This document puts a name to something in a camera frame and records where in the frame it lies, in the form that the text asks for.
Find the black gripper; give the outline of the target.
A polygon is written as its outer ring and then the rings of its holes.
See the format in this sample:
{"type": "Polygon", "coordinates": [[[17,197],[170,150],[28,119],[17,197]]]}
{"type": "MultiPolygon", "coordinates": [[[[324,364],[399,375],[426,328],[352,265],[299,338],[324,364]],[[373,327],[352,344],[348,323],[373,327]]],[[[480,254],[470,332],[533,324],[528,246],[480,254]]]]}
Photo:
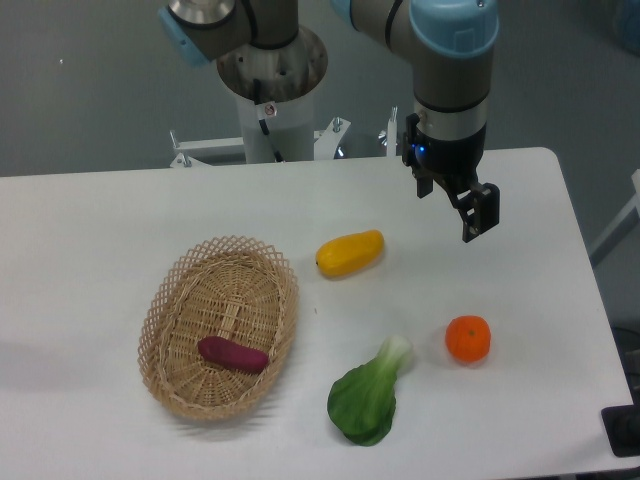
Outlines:
{"type": "Polygon", "coordinates": [[[447,193],[462,220],[462,240],[469,243],[495,227],[500,220],[500,189],[481,184],[477,167],[484,153],[486,126],[458,140],[440,140],[423,133],[419,116],[406,117],[402,162],[416,180],[416,195],[422,199],[437,183],[447,193]]]}

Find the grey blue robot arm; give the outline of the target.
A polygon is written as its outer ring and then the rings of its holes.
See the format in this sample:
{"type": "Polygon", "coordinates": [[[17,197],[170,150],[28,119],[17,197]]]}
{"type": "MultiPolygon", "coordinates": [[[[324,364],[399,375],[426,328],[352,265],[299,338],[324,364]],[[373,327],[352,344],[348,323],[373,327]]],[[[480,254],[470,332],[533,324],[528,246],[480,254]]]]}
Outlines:
{"type": "MultiPolygon", "coordinates": [[[[442,188],[471,241],[497,225],[499,189],[481,183],[493,47],[493,1],[336,1],[354,30],[412,69],[414,108],[401,157],[424,197],[442,188]]],[[[167,1],[159,20],[182,57],[214,64],[239,103],[250,163],[307,160],[312,111],[327,52],[299,21],[295,1],[167,1]]]]}

